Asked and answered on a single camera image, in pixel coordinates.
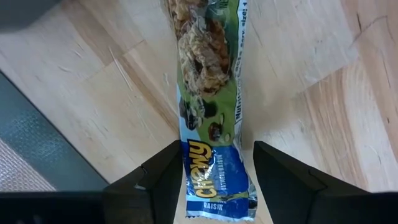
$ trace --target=plastic wrapper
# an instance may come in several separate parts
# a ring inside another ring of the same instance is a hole
[[[187,217],[253,221],[241,150],[246,0],[165,0],[178,40],[177,97]]]

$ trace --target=wood grain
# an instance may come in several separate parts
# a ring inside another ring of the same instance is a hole
[[[160,0],[64,0],[0,34],[0,69],[113,182],[178,138]],[[372,192],[398,190],[398,3],[249,0],[244,158],[263,140]],[[182,184],[176,223],[185,218]],[[272,223],[259,192],[255,223]]]

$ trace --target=black holder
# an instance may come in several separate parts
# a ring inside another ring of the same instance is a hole
[[[275,224],[398,223],[398,194],[371,194],[272,146],[254,143],[257,179]],[[0,194],[0,223],[173,223],[182,182],[175,141],[103,192]]]

